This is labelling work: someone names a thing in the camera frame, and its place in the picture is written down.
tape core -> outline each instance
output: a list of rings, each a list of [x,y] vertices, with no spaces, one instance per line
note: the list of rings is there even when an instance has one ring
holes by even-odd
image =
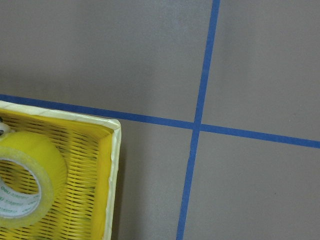
[[[13,190],[0,177],[0,217],[12,219],[29,215],[38,207],[41,200],[42,192],[38,178],[20,162],[8,158],[1,158],[0,161],[10,161],[20,165],[33,176],[38,186],[38,193],[26,194]]]

gray floor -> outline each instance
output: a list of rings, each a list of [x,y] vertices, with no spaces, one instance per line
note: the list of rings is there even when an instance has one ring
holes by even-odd
[[[0,94],[193,122],[211,6],[2,0]],[[202,123],[319,141],[319,12],[221,0]],[[173,240],[192,130],[120,122],[112,240]],[[320,239],[319,157],[201,132],[184,240]]]

tape roll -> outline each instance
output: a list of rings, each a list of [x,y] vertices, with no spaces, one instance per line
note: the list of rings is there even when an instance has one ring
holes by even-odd
[[[0,161],[21,165],[38,186],[36,194],[26,194],[13,190],[0,178],[0,227],[26,227],[38,222],[48,213],[67,179],[60,152],[45,135],[10,132],[0,136]]]

blue tape line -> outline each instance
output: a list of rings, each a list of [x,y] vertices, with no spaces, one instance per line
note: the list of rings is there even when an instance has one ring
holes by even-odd
[[[176,240],[183,240],[184,233],[185,233],[188,205],[189,205],[189,199],[190,199],[190,191],[191,191],[192,179],[194,175],[200,127],[201,127],[201,121],[202,121],[202,116],[204,112],[208,77],[209,77],[209,71],[210,71],[210,65],[211,65],[211,56],[212,56],[214,42],[215,42],[219,5],[220,5],[219,0],[212,1],[212,8],[211,8],[211,14],[210,14],[209,29],[208,29],[207,39],[206,39],[206,46],[204,51],[200,86],[199,86],[196,110],[194,115],[194,128],[192,131],[192,137],[191,137],[191,143],[190,143],[190,155],[189,155],[189,159],[186,167],[181,207],[180,207],[180,215],[179,215],[178,226],[176,231]]]
[[[320,141],[202,124],[200,131],[320,149]]]
[[[16,104],[22,104],[22,105],[57,109],[57,110],[63,110],[63,111],[69,111],[69,112],[97,115],[97,116],[115,118],[115,119],[124,119],[129,121],[157,124],[157,125],[183,128],[183,129],[193,130],[195,126],[193,122],[188,122],[188,121],[173,120],[173,119],[167,119],[162,117],[139,115],[139,114],[133,114],[133,113],[127,113],[127,112],[105,110],[105,109],[99,109],[99,108],[93,108],[93,107],[71,105],[71,104],[58,103],[53,101],[44,101],[44,100],[37,100],[32,98],[25,98],[25,97],[4,95],[4,94],[0,94],[0,100],[16,103]],[[257,131],[241,130],[236,128],[214,126],[214,125],[208,125],[208,124],[201,124],[199,127],[199,130],[203,132],[209,132],[209,133],[215,133],[215,134],[231,135],[231,136],[237,136],[237,137],[249,138],[249,139],[258,139],[263,141],[291,144],[291,145],[303,146],[308,148],[316,148],[316,149],[320,148],[320,141],[291,137],[291,136],[283,136],[283,135],[269,134],[269,133],[263,133],[263,132],[257,132]]]
[[[188,121],[173,120],[173,119],[168,119],[163,117],[147,116],[147,115],[127,113],[127,112],[121,112],[121,111],[105,110],[100,108],[78,106],[78,105],[31,99],[31,98],[19,97],[19,96],[10,96],[10,95],[0,94],[0,100],[15,103],[15,104],[30,105],[30,106],[36,106],[36,107],[42,107],[42,108],[82,113],[82,114],[97,115],[97,116],[108,117],[108,118],[164,125],[164,126],[176,127],[176,128],[182,128],[182,129],[193,129],[194,127],[194,123],[188,122]]]

yellow basket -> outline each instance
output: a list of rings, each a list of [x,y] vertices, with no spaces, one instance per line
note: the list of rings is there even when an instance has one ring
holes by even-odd
[[[0,101],[0,117],[15,131],[48,136],[61,152],[68,169],[65,187],[48,214],[28,227],[0,227],[0,239],[109,240],[121,143],[120,123],[5,101]],[[0,175],[4,174],[2,162]],[[23,178],[28,171],[19,171],[19,174],[18,177]],[[17,176],[7,184],[19,191],[15,179]]]

